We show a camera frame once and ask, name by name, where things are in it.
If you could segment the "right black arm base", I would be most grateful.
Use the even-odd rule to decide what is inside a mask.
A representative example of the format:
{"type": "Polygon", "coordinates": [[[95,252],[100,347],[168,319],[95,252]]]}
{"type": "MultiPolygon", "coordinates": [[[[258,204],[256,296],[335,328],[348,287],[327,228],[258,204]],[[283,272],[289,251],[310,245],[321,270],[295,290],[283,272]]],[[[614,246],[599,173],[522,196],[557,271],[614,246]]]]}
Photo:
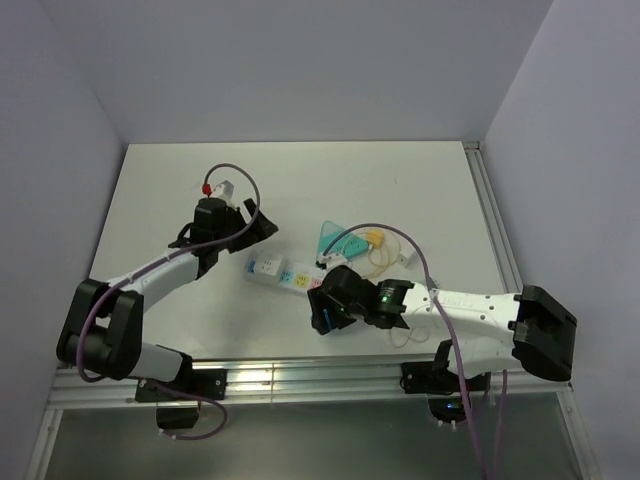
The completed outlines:
{"type": "Polygon", "coordinates": [[[429,410],[438,422],[454,426],[467,421],[456,374],[435,361],[404,362],[400,368],[399,386],[407,395],[426,394],[429,410]]]}

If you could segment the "blue plug adapter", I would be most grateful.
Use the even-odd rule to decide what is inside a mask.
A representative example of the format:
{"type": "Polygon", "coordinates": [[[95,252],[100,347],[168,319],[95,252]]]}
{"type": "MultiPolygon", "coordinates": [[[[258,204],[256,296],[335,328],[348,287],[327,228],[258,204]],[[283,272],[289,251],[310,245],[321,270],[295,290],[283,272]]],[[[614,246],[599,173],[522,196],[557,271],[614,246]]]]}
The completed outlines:
{"type": "Polygon", "coordinates": [[[323,300],[323,307],[321,308],[321,310],[326,329],[328,332],[330,332],[334,329],[334,326],[332,323],[332,304],[327,298],[323,300]]]}

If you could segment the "white cube socket adapter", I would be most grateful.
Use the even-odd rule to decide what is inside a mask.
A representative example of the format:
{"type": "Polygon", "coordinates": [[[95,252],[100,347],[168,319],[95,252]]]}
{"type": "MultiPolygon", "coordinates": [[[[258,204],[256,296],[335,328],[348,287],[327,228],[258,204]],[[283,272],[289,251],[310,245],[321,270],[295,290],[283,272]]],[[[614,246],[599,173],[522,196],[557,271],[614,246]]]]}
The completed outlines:
{"type": "Polygon", "coordinates": [[[254,273],[256,275],[279,277],[283,268],[284,257],[280,254],[262,253],[256,260],[254,265],[254,273]]]}

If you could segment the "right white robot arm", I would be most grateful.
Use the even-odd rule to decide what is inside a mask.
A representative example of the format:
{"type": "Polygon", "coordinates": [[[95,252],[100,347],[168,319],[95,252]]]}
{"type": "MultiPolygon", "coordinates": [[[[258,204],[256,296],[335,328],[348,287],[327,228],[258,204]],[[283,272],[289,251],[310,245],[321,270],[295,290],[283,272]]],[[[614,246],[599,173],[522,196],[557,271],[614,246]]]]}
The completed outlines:
{"type": "Polygon", "coordinates": [[[307,293],[311,325],[326,335],[357,321],[382,330],[442,331],[435,383],[457,388],[465,379],[523,368],[547,381],[572,377],[577,319],[545,289],[472,294],[431,290],[409,280],[377,284],[342,265],[307,293]]]}

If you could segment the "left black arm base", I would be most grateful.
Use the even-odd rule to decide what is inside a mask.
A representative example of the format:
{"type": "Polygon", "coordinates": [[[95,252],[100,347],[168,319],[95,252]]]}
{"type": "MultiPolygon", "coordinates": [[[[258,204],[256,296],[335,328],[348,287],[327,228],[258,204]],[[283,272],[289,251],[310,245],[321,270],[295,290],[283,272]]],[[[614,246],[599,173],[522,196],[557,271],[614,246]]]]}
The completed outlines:
{"type": "Polygon", "coordinates": [[[223,431],[229,413],[220,403],[225,398],[228,371],[222,368],[197,369],[185,379],[175,382],[141,379],[134,401],[156,405],[156,425],[162,435],[176,441],[199,441],[223,431]],[[219,424],[211,431],[187,434],[199,420],[204,405],[215,407],[221,414],[219,424]]]}

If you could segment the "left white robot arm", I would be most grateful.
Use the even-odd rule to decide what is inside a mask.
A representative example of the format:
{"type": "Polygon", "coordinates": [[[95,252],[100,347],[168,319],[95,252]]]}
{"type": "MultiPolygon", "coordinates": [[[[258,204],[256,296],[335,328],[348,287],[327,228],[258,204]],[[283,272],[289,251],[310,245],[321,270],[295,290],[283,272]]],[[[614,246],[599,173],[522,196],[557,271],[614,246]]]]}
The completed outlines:
{"type": "Polygon", "coordinates": [[[203,198],[193,220],[168,249],[150,263],[108,282],[86,279],[73,296],[57,346],[57,358],[74,365],[87,382],[104,378],[147,378],[172,399],[195,386],[192,358],[143,341],[144,314],[178,288],[203,277],[222,251],[235,253],[278,231],[252,199],[238,207],[220,198],[203,198]]]}

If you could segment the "white colourful power strip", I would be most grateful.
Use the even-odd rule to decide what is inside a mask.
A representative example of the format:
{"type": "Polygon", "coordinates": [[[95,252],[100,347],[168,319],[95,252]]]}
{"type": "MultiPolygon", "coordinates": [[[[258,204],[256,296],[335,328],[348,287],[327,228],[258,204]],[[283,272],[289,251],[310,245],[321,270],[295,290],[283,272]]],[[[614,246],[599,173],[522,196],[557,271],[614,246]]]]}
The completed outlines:
{"type": "Polygon", "coordinates": [[[278,254],[266,250],[252,251],[245,263],[243,271],[244,278],[249,282],[305,296],[310,289],[319,287],[326,276],[325,271],[315,266],[292,261],[282,254],[280,255],[284,257],[283,268],[279,277],[256,275],[254,273],[255,260],[262,253],[278,254]]]}

